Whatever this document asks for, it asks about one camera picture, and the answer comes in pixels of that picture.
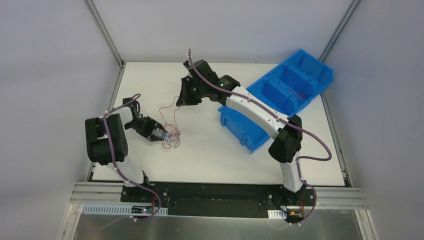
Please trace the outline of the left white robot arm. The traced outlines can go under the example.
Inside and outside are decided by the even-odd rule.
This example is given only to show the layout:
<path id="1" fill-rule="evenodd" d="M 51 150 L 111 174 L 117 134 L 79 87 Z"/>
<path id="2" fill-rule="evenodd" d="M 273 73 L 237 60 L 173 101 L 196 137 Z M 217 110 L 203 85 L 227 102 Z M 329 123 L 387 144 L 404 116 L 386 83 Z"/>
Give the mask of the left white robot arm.
<path id="1" fill-rule="evenodd" d="M 161 142 L 169 133 L 158 121 L 140 113 L 140 103 L 136 100 L 139 96 L 124 98 L 122 105 L 102 117 L 86 119 L 84 126 L 89 160 L 111 169 L 124 186 L 135 187 L 134 197 L 144 203 L 152 198 L 153 189 L 146 173 L 129 157 L 126 130 L 134 130 L 150 142 Z"/>

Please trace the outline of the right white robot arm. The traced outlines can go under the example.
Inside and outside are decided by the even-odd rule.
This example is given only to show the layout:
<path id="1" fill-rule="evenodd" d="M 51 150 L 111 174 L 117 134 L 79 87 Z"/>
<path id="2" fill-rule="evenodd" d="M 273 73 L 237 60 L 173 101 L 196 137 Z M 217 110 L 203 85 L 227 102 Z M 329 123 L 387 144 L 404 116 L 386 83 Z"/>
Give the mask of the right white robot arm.
<path id="1" fill-rule="evenodd" d="M 251 95 L 233 77 L 219 77 L 203 59 L 194 63 L 187 60 L 183 66 L 188 74 L 181 79 L 181 90 L 176 105 L 195 106 L 202 103 L 203 98 L 208 98 L 243 114 L 261 127 L 273 139 L 268 153 L 280 164 L 284 200 L 290 205 L 302 201 L 306 185 L 300 180 L 296 164 L 303 140 L 300 130 L 301 118 L 297 115 L 289 117 L 273 110 Z"/>

